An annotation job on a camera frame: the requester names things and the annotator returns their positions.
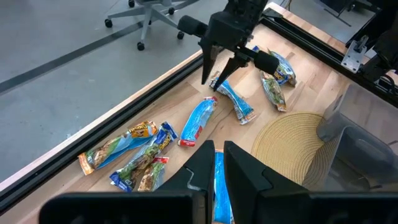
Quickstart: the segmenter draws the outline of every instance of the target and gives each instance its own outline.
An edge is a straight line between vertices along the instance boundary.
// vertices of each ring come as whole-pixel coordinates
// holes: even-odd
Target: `cable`
[[[385,78],[386,80],[388,80],[390,82],[390,89],[389,91],[394,95],[394,96],[398,96],[398,94],[396,93],[396,84],[394,83],[394,80],[389,76],[389,75],[381,75],[381,77]]]

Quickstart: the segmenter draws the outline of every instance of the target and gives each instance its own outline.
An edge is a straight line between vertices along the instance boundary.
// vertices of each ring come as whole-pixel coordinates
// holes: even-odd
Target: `black metal rail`
[[[77,160],[77,155],[98,144],[102,139],[123,125],[135,114],[151,104],[163,93],[180,83],[203,64],[202,54],[178,69],[171,76],[162,80],[148,92],[135,99],[111,117],[82,135],[55,156],[39,165],[28,174],[0,192],[0,215],[28,196],[35,189],[58,174],[66,166]]]
[[[341,52],[337,51],[333,47],[330,47],[322,40],[314,37],[312,34],[309,34],[307,31],[301,29],[287,19],[284,19],[283,16],[278,12],[275,12],[269,8],[266,9],[263,12],[260,23],[272,29],[308,53],[312,54],[314,57],[329,65],[337,72],[340,72],[352,81],[361,85],[363,88],[369,90],[386,102],[398,108],[398,97],[391,94],[387,89],[389,86],[391,86],[388,81],[380,79],[379,84],[377,85],[365,79],[360,74],[352,73],[351,71],[345,69],[345,67],[341,65],[341,61],[344,57]]]

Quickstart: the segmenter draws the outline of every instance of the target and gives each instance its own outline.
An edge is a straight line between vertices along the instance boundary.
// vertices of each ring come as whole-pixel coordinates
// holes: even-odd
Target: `clear plastic wrapper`
[[[260,50],[260,48],[258,46],[255,46],[253,48],[254,51],[258,52]],[[296,74],[293,71],[292,66],[290,65],[290,63],[284,58],[282,57],[280,54],[270,51],[268,49],[268,54],[274,56],[275,58],[277,58],[279,60],[279,66],[277,68],[277,70],[275,71],[274,74],[272,74],[276,81],[282,85],[285,84],[286,82],[289,82],[291,85],[296,86],[297,84],[297,80],[296,80]]]
[[[215,78],[210,82],[210,86],[212,88],[217,82],[217,79],[218,78]],[[236,116],[241,124],[246,124],[256,118],[254,109],[235,93],[227,80],[225,80],[220,87],[218,87],[217,91],[228,96],[232,100],[234,103]]]
[[[102,168],[115,160],[127,150],[147,143],[157,133],[153,121],[144,121],[128,129],[124,134],[107,141],[103,146],[92,148],[78,156],[81,169],[85,175]]]
[[[138,186],[139,192],[152,192],[163,184],[164,168],[168,161],[168,157],[155,157],[144,172]]]
[[[199,134],[206,126],[207,121],[213,114],[217,107],[217,98],[214,96],[206,97],[199,105],[192,111],[184,129],[181,133],[181,140],[178,140],[179,146],[195,146],[195,142]]]
[[[224,174],[224,152],[216,150],[214,171],[214,193],[216,194],[214,204],[214,221],[230,224],[233,222],[231,202]]]
[[[162,123],[157,135],[142,146],[127,165],[111,174],[109,178],[113,181],[112,184],[124,191],[132,192],[140,174],[151,164],[155,156],[176,138],[178,138],[177,133],[171,125],[167,122]]]
[[[269,101],[271,101],[279,111],[286,112],[285,96],[275,78],[263,71],[260,71],[260,78]]]

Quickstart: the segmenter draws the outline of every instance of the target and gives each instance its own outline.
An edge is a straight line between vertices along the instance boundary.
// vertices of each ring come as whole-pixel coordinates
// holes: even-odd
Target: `red label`
[[[195,134],[195,139],[198,139],[199,134],[201,133],[201,131],[203,130],[203,128],[201,126],[199,126],[197,133]]]
[[[189,140],[184,140],[184,139],[179,140],[178,144],[180,146],[188,146],[188,147],[195,146],[195,142],[194,141],[189,141]]]

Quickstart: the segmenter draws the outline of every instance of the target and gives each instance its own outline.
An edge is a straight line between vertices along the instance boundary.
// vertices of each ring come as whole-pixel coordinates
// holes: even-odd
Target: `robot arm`
[[[255,66],[267,73],[274,73],[279,61],[263,51],[254,52],[246,48],[252,38],[252,32],[259,22],[267,0],[229,0],[221,12],[211,15],[206,25],[190,16],[183,16],[178,29],[200,38],[199,45],[203,51],[202,84],[206,83],[217,55],[222,49],[234,52],[228,60],[217,82],[216,90],[233,72],[247,66],[253,61]]]

